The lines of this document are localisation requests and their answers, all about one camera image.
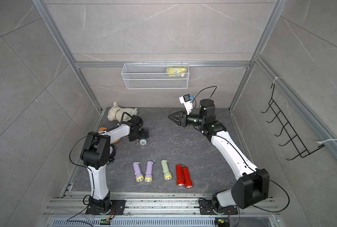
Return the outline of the blue flashlight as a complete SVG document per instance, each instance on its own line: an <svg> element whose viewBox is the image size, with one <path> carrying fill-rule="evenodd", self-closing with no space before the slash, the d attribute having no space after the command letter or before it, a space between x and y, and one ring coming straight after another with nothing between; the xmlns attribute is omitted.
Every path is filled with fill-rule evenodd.
<svg viewBox="0 0 337 227"><path fill-rule="evenodd" d="M146 139L141 139L139 142L140 145L144 146L147 144L147 140Z"/></svg>

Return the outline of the purple flashlight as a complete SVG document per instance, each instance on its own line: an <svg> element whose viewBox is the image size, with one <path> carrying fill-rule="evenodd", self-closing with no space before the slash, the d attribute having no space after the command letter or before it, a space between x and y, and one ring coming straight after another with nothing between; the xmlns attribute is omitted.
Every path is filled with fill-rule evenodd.
<svg viewBox="0 0 337 227"><path fill-rule="evenodd" d="M140 168L140 163L139 161L133 162L132 166L134 169L135 173L135 179L136 182L142 182L144 180L144 176L142 174L141 168Z"/></svg>
<svg viewBox="0 0 337 227"><path fill-rule="evenodd" d="M153 175L152 175L153 163L154 163L153 161L148 161L147 164L146 164L146 174L145 174L145 177L144 177L145 182L152 182L153 181Z"/></svg>

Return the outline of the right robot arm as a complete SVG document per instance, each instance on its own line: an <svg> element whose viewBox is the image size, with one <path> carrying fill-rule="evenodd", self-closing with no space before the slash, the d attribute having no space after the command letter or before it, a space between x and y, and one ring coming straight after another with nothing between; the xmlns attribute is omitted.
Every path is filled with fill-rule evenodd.
<svg viewBox="0 0 337 227"><path fill-rule="evenodd" d="M265 169L258 169L233 142L224 125L216 120L214 101L202 99L199 113L192 112L194 96L184 95L179 101L185 106L185 110L169 114L168 118L182 127L197 127L223 155L236 178L236 183L230 190L214 194L213 210L220 214L230 206L245 209L267 199L269 173Z"/></svg>

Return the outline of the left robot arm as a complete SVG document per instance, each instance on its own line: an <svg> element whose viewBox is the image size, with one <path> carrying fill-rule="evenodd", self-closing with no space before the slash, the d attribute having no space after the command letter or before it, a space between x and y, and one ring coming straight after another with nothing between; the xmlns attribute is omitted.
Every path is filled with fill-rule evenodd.
<svg viewBox="0 0 337 227"><path fill-rule="evenodd" d="M129 141L147 139L149 133L142 126L143 119L133 115L130 120L122 121L113 128L87 134L80 154L84 167L90 171L91 195L86 214L105 215L113 211L106 182L106 166L114 161L116 155L113 142L125 136Z"/></svg>

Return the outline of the green flashlight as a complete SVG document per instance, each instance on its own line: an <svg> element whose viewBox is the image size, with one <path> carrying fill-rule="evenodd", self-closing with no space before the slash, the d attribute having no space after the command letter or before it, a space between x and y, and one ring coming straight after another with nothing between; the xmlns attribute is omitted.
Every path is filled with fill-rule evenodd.
<svg viewBox="0 0 337 227"><path fill-rule="evenodd" d="M169 171L168 163L166 159L161 160L161 166L163 170L164 180L168 181L172 178L172 174Z"/></svg>

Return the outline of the red flashlight left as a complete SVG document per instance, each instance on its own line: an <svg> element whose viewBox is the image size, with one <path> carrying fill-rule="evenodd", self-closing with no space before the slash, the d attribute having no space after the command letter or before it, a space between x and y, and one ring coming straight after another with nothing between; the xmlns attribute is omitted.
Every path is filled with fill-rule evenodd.
<svg viewBox="0 0 337 227"><path fill-rule="evenodd" d="M185 186L185 180L183 177L183 171L181 165L176 165L176 173L177 173L177 185Z"/></svg>

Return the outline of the red flashlight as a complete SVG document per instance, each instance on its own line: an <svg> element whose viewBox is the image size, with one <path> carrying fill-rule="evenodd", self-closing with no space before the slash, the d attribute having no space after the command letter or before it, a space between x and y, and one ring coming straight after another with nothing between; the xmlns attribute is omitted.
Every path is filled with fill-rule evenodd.
<svg viewBox="0 0 337 227"><path fill-rule="evenodd" d="M176 173L177 173L177 185L185 186L185 180L183 177L183 171L181 165L176 165Z"/></svg>
<svg viewBox="0 0 337 227"><path fill-rule="evenodd" d="M182 167L182 171L183 171L183 176L184 176L184 180L185 180L185 187L186 188L192 188L193 183L191 181L191 177L190 177L188 167L187 166Z"/></svg>

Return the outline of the red flashlight right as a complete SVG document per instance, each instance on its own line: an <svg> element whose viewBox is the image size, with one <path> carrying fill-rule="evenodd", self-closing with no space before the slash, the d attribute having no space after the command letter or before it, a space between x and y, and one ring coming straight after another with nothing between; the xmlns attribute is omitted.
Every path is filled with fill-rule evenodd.
<svg viewBox="0 0 337 227"><path fill-rule="evenodd" d="M191 181L191 177L190 177L188 167L187 166L182 167L182 171L183 171L183 176L184 176L184 180L185 180L185 187L186 188L192 188L193 183Z"/></svg>

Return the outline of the black alarm clock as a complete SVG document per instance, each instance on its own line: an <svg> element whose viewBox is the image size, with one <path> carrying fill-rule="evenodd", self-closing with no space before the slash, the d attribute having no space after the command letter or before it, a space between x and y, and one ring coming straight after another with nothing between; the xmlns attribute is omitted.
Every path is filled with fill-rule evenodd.
<svg viewBox="0 0 337 227"><path fill-rule="evenodd" d="M116 155L116 149L115 146L113 144L110 145L110 155L109 155L109 159L108 162L109 163L113 163L115 160L115 155Z"/></svg>

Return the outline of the white plush dog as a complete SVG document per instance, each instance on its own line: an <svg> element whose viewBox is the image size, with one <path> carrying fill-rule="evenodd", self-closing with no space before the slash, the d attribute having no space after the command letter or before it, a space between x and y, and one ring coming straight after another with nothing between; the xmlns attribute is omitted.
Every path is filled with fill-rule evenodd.
<svg viewBox="0 0 337 227"><path fill-rule="evenodd" d="M122 108L117 101L113 102L113 106L109 109L107 119L109 121L126 122L129 121L133 115L138 113L137 108Z"/></svg>

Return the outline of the orange plush toy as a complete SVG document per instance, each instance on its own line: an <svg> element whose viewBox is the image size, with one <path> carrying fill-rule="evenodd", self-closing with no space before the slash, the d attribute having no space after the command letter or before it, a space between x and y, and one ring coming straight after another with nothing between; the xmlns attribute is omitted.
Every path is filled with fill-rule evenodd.
<svg viewBox="0 0 337 227"><path fill-rule="evenodd" d="M98 132L105 132L105 131L107 131L108 129L106 128L106 127L101 127L101 128L99 128L99 130L98 130ZM114 142L112 142L112 143L117 143L117 142L119 142L120 141L120 139L118 139L118 140L116 140L116 141L114 141Z"/></svg>

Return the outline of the yellow item in basket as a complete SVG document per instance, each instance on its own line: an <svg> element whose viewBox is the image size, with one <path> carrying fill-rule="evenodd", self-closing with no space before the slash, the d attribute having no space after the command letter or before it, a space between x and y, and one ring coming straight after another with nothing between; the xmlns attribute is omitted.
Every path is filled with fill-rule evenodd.
<svg viewBox="0 0 337 227"><path fill-rule="evenodd" d="M166 73L169 77L184 77L187 74L187 67L168 67Z"/></svg>

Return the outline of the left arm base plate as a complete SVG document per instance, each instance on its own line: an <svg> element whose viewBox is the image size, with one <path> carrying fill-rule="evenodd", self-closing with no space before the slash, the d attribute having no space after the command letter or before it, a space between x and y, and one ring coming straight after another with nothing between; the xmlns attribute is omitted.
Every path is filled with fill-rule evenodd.
<svg viewBox="0 0 337 227"><path fill-rule="evenodd" d="M88 203L87 215L123 215L126 200L95 200Z"/></svg>

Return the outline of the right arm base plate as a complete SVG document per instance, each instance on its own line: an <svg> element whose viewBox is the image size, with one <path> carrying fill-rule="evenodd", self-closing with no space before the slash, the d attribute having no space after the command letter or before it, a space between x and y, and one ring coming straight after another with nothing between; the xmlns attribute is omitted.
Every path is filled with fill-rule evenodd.
<svg viewBox="0 0 337 227"><path fill-rule="evenodd" d="M235 205L222 207L215 199L199 198L199 209L201 215L238 215L238 208Z"/></svg>

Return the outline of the black wall hook rack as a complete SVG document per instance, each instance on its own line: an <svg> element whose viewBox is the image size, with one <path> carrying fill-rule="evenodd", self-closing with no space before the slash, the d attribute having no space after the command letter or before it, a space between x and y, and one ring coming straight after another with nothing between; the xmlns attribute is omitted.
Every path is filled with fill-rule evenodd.
<svg viewBox="0 0 337 227"><path fill-rule="evenodd" d="M266 113L272 113L273 118L271 120L266 120L268 124L271 124L273 122L278 122L281 125L281 130L279 133L275 134L274 136L279 138L283 134L287 136L287 139L284 143L279 144L279 147L285 147L288 144L293 145L296 154L292 158L286 158L287 161L292 161L298 157L300 158L305 158L312 153L315 153L316 151L322 149L325 147L324 144L320 144L315 150L310 150L306 147L305 143L293 127L293 124L290 123L288 118L285 116L284 112L281 110L279 105L275 102L274 100L274 89L275 89L275 84L272 84L271 87L271 97L269 99L269 102L267 104L267 109L265 111L261 111L262 114Z"/></svg>

